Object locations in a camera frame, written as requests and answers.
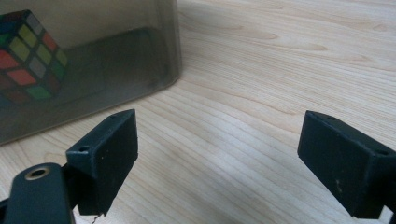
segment screw hole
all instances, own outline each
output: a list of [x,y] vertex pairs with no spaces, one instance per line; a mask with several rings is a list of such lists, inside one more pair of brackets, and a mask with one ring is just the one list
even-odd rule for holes
[[25,176],[25,179],[27,179],[27,180],[37,180],[39,178],[42,178],[42,177],[46,176],[49,173],[50,173],[50,168],[48,168],[48,167],[39,167],[39,168],[36,168],[33,171],[29,172]]
[[89,146],[84,146],[84,147],[81,147],[81,148],[78,149],[78,151],[80,151],[80,152],[85,152],[85,151],[88,151],[88,150],[90,150]]

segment rubik's cube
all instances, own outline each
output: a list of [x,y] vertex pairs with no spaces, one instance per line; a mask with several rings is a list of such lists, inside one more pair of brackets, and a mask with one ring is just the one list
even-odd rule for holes
[[30,10],[0,15],[0,108],[53,97],[66,66],[64,52]]

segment table surface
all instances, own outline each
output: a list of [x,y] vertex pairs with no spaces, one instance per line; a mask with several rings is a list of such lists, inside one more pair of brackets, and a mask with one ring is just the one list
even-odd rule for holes
[[178,16],[180,80],[1,146],[1,198],[18,172],[65,163],[102,119],[135,108],[139,159],[96,223],[388,222],[387,209],[350,217],[297,146],[314,110],[396,149],[394,1],[178,0]]

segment transparent plastic container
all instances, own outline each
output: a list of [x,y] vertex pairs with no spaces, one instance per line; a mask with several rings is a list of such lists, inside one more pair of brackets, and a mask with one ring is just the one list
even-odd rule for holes
[[176,0],[2,0],[0,143],[173,84]]

